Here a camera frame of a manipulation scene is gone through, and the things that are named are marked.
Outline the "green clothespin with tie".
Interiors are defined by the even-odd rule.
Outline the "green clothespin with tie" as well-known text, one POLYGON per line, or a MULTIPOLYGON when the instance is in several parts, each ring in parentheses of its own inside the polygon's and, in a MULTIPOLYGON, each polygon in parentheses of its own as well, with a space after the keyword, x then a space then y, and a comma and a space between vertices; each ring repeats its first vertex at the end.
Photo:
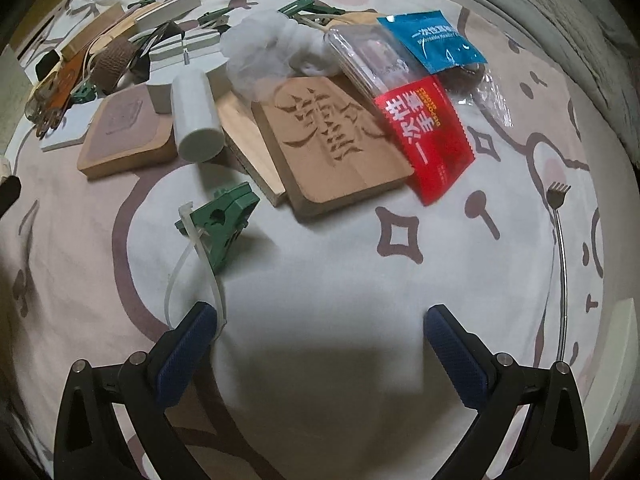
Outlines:
POLYGON ((248 226, 248 219, 258 203, 259 197, 250 184, 241 182, 233 188, 220 188, 213 199, 201 207, 194 209, 192 203, 186 203, 178 208, 179 220, 175 227, 188 239, 188 244, 168 278, 163 307, 169 328, 174 328, 170 314, 172 291, 186 259, 195 252, 213 294, 213 307, 218 314, 217 334, 224 330, 228 309, 221 296, 217 274, 224 268, 233 243, 248 226))

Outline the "carved wooden plaque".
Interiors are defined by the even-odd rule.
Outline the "carved wooden plaque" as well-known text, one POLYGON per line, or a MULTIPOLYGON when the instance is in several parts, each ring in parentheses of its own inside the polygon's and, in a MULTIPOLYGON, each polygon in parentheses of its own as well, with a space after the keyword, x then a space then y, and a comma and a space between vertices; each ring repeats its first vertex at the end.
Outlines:
POLYGON ((398 188, 413 169, 344 77, 295 77, 252 113, 299 219, 398 188))

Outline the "metal telescopic back scratcher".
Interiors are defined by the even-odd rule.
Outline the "metal telescopic back scratcher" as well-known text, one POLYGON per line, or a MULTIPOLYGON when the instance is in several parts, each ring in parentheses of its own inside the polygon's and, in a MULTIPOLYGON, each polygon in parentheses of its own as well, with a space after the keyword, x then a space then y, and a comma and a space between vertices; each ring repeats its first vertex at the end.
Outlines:
POLYGON ((560 209, 564 205, 566 194, 570 186, 566 183, 552 182, 547 188, 546 200, 551 209, 556 244, 558 245, 559 274, 560 274, 560 325, 558 348, 556 349, 556 360, 563 361, 565 358, 567 330, 568 330, 568 284, 567 284, 567 261, 566 247, 563 228, 560 217, 560 209))

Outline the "white shoe box right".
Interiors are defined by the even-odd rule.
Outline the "white shoe box right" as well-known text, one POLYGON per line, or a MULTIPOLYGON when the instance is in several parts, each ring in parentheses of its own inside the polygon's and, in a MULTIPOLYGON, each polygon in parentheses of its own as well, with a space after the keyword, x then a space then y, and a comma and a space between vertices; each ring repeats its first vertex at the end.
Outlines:
POLYGON ((632 298, 616 302, 604 347, 584 402, 590 466, 594 468, 623 416, 639 362, 636 308, 632 298))

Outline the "white handheld fan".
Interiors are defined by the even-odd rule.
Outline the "white handheld fan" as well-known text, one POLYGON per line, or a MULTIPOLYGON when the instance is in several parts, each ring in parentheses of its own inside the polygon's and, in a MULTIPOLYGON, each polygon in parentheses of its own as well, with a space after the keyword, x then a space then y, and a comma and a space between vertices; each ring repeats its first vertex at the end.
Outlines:
POLYGON ((212 89, 215 70, 224 65, 219 34, 192 29, 152 47, 146 88, 158 114, 174 120, 179 156, 186 162, 206 162, 226 141, 212 89))

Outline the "cartoon bear patterned blanket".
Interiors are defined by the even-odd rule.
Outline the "cartoon bear patterned blanket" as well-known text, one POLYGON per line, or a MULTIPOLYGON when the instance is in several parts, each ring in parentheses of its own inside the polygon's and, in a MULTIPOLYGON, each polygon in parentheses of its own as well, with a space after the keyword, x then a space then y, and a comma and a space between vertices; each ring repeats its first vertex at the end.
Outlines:
MULTIPOLYGON (((131 0, 94 0, 98 6, 131 0)), ((291 0, 204 0, 232 20, 291 0)), ((432 206, 408 186, 300 221, 261 200, 218 282, 228 323, 170 420, 221 479, 426 479, 473 414, 422 338, 446 304, 489 348, 550 365, 559 268, 544 192, 562 208, 567 361, 593 381, 601 324, 600 211, 565 75, 449 0, 322 0, 382 13, 439 9, 488 58, 512 124, 459 106, 474 162, 432 206)), ((44 152, 20 122, 8 159, 23 189, 1 222, 1 300, 18 423, 42 466, 72 363, 149 349, 196 300, 206 273, 178 209, 242 182, 230 159, 89 181, 79 148, 44 152)))

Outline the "blue mask packet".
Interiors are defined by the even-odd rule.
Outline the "blue mask packet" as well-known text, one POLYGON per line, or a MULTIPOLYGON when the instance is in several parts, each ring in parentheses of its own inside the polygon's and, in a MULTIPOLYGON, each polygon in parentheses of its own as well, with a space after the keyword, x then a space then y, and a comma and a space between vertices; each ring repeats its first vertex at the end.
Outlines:
POLYGON ((486 58, 440 11, 387 15, 378 22, 407 48, 430 74, 486 64, 486 58))

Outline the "oval wooden box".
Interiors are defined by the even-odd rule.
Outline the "oval wooden box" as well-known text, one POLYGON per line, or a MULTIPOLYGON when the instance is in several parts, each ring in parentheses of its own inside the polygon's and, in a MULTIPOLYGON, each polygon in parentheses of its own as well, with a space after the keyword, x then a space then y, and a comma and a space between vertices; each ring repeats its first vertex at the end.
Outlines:
POLYGON ((87 44, 102 35, 107 29, 115 25, 125 12, 120 3, 112 4, 106 11, 84 26, 68 44, 61 49, 61 56, 65 62, 70 61, 87 44))

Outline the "black hexagonal box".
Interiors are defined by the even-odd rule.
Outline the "black hexagonal box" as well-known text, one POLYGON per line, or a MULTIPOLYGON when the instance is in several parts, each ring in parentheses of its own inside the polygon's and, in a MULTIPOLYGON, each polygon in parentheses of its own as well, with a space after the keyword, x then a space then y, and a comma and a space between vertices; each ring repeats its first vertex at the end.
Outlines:
POLYGON ((43 55, 42 59, 36 65, 36 75, 38 79, 43 80, 44 77, 47 77, 50 71, 58 64, 59 60, 60 56, 55 50, 50 50, 43 55))

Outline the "brown leather card holder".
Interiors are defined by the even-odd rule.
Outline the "brown leather card holder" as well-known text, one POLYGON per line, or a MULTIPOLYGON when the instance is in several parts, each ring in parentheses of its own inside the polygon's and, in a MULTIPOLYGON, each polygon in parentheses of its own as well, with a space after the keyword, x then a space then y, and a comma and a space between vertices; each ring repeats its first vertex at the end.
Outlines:
POLYGON ((62 110, 76 87, 82 73, 87 49, 78 51, 68 61, 62 60, 38 86, 37 101, 43 112, 59 108, 62 110))

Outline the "white fluffy pompom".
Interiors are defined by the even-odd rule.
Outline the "white fluffy pompom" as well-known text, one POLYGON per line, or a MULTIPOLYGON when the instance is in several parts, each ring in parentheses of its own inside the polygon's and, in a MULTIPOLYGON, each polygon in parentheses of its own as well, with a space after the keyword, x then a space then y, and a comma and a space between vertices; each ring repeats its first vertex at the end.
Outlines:
POLYGON ((270 101, 291 78, 341 73, 323 30, 273 10, 248 14, 229 28, 221 36, 220 52, 232 89, 247 101, 270 101))

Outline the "white rectangular bar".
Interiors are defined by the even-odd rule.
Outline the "white rectangular bar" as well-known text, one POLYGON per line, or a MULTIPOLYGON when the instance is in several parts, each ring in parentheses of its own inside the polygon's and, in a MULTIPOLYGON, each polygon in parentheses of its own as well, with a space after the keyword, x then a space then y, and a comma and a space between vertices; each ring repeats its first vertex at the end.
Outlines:
POLYGON ((202 0, 166 0, 152 10, 146 11, 134 19, 134 30, 144 32, 156 29, 168 21, 180 18, 184 14, 198 8, 202 0))

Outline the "red glove packet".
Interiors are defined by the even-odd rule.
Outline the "red glove packet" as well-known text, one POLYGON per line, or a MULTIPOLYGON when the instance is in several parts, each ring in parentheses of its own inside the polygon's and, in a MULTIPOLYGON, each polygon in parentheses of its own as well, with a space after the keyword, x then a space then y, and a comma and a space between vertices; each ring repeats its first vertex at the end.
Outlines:
POLYGON ((393 88, 373 100, 413 168, 423 205, 434 204, 475 156, 460 118, 435 76, 393 88))

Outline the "brown tape roll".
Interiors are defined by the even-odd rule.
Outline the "brown tape roll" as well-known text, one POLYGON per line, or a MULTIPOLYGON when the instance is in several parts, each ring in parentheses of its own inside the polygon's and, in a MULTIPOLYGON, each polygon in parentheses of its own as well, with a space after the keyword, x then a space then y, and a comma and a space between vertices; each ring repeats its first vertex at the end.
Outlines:
POLYGON ((111 94, 128 70, 136 51, 137 47, 127 38, 117 37, 112 40, 96 56, 90 70, 90 81, 96 86, 96 90, 111 94))

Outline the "flat oval wooden lid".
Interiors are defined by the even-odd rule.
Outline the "flat oval wooden lid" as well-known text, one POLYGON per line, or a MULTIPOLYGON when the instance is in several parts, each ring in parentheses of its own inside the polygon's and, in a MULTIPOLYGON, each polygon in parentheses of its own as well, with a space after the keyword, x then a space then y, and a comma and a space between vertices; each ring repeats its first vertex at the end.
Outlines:
POLYGON ((90 55, 95 55, 101 50, 105 49, 114 39, 118 37, 125 37, 126 39, 134 36, 137 30, 137 19, 142 18, 146 14, 151 13, 153 10, 160 6, 160 2, 152 2, 146 6, 140 6, 140 8, 134 9, 128 12, 118 23, 107 29, 101 36, 96 38, 88 49, 90 55))

